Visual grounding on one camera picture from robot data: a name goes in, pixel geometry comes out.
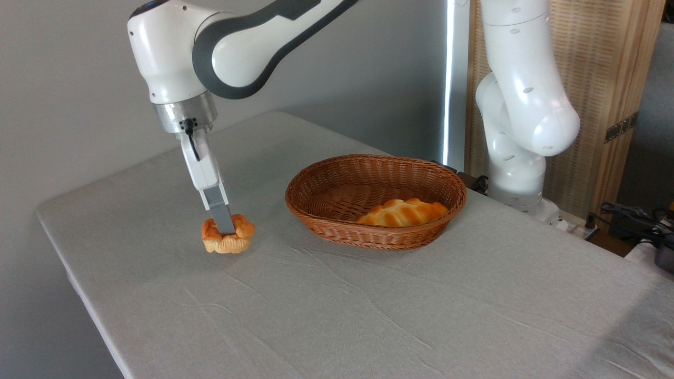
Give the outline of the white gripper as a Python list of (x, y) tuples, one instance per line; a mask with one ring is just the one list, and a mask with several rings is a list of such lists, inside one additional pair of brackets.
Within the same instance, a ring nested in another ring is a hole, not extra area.
[(229, 209), (229, 201), (221, 182), (217, 161), (211, 154), (209, 135), (197, 129), (192, 135), (180, 134), (181, 149), (192, 183), (204, 202), (204, 207), (213, 216), (221, 235), (236, 233)]

